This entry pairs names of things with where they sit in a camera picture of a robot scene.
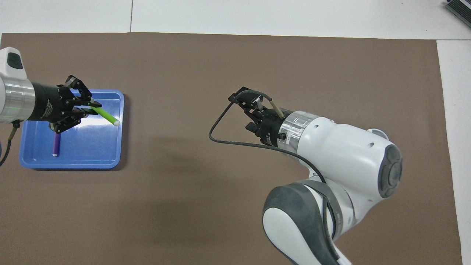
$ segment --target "brown mat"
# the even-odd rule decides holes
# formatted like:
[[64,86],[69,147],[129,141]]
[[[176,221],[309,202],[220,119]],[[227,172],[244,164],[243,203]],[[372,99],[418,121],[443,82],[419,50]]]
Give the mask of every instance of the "brown mat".
[[[261,225],[268,192],[307,177],[273,151],[211,142],[241,86],[280,107],[384,130],[399,191],[337,246],[357,265],[461,264],[435,41],[167,33],[4,34],[30,80],[126,95],[118,171],[0,168],[2,264],[289,264]],[[232,109],[215,136],[257,142]],[[10,126],[0,126],[5,145]]]

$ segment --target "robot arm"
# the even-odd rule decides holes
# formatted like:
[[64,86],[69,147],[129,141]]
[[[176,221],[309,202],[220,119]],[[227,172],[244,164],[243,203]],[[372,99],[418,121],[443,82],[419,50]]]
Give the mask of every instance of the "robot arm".
[[[72,89],[78,90],[74,96]],[[0,50],[0,123],[12,123],[5,155],[8,155],[11,140],[23,120],[47,121],[56,133],[62,133],[81,122],[87,115],[97,115],[90,108],[102,107],[93,101],[92,94],[83,82],[69,76],[64,85],[53,86],[30,82],[26,76],[20,52],[12,47]]]
[[[273,109],[261,104],[267,98]],[[262,147],[290,154],[309,169],[307,179],[274,188],[263,208],[263,228],[294,264],[348,265],[333,241],[391,196],[402,174],[402,156],[386,134],[303,111],[279,109],[265,94],[245,87],[229,97],[252,120],[246,129]]]

